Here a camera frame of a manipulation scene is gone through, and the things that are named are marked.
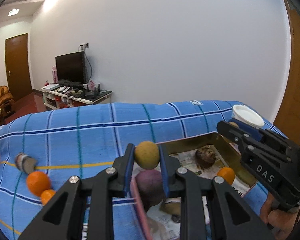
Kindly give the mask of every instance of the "yellow stripe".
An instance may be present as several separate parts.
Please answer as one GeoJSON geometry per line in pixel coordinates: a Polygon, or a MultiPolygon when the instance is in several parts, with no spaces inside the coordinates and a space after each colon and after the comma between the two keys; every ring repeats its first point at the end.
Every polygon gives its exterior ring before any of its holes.
{"type": "MultiPolygon", "coordinates": [[[[13,163],[2,161],[1,164],[3,164],[3,163],[10,165],[12,167],[16,167],[16,165],[13,163]]],[[[82,167],[89,168],[89,167],[105,166],[105,165],[112,165],[112,164],[113,164],[113,162],[89,163],[89,164],[83,164],[82,167]]],[[[79,167],[80,167],[80,165],[76,164],[76,165],[60,165],[60,166],[36,166],[35,169],[36,170],[57,170],[57,169],[77,169],[79,167]]]]}
{"type": "MultiPolygon", "coordinates": [[[[3,222],[1,219],[0,219],[0,223],[3,224],[5,227],[9,228],[11,231],[12,231],[12,227],[7,225],[5,222],[3,222]]],[[[14,232],[18,235],[21,235],[21,233],[17,230],[14,230],[14,232]]]]}

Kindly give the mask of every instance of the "silver screw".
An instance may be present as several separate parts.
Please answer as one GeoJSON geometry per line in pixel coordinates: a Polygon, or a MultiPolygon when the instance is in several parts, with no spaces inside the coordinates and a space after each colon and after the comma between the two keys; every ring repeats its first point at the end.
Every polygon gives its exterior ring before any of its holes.
{"type": "Polygon", "coordinates": [[[222,184],[222,183],[225,182],[224,178],[221,177],[221,176],[216,176],[216,177],[214,178],[214,181],[215,181],[216,183],[218,183],[218,184],[222,184]]]}
{"type": "Polygon", "coordinates": [[[106,173],[108,174],[114,174],[115,173],[115,168],[114,167],[109,167],[106,169],[106,173]]]}
{"type": "Polygon", "coordinates": [[[180,173],[180,174],[186,174],[187,171],[188,170],[186,168],[184,168],[184,167],[180,167],[180,168],[177,169],[177,172],[180,173]]]}
{"type": "Polygon", "coordinates": [[[69,182],[72,183],[72,184],[77,183],[78,181],[79,181],[79,177],[78,176],[72,176],[69,179],[69,182]]]}

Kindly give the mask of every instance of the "blue tablecloth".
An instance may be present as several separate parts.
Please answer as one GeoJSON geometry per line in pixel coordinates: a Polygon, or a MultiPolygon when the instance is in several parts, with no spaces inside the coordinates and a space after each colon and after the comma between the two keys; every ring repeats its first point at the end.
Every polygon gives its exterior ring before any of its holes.
{"type": "MultiPolygon", "coordinates": [[[[0,127],[0,228],[13,239],[12,200],[20,171],[15,156],[24,152],[38,160],[58,190],[83,164],[83,178],[96,175],[124,154],[128,143],[164,142],[216,131],[221,120],[229,120],[237,101],[185,101],[177,103],[103,105],[66,108],[31,114],[0,127]]],[[[279,132],[265,120],[264,128],[279,132]]],[[[257,186],[246,197],[259,212],[266,190],[257,186]]],[[[143,239],[134,200],[114,199],[115,239],[143,239]]],[[[42,208],[41,201],[26,187],[21,176],[14,205],[16,237],[42,208]]]]}

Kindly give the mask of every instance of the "television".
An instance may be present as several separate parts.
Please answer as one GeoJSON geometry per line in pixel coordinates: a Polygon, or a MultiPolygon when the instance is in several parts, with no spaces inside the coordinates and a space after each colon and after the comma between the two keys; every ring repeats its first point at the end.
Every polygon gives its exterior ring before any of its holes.
{"type": "Polygon", "coordinates": [[[84,51],[56,57],[58,83],[82,86],[86,82],[84,51]]]}

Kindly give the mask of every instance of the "human hand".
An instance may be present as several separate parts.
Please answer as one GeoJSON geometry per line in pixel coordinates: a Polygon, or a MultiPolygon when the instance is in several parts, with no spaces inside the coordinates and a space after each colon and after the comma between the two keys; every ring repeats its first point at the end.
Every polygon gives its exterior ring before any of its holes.
{"type": "Polygon", "coordinates": [[[284,240],[293,230],[297,213],[292,214],[282,210],[272,210],[271,205],[273,201],[274,197],[271,193],[268,193],[268,197],[260,209],[260,218],[264,223],[269,223],[270,225],[279,228],[280,231],[275,234],[275,237],[277,240],[284,240]]]}

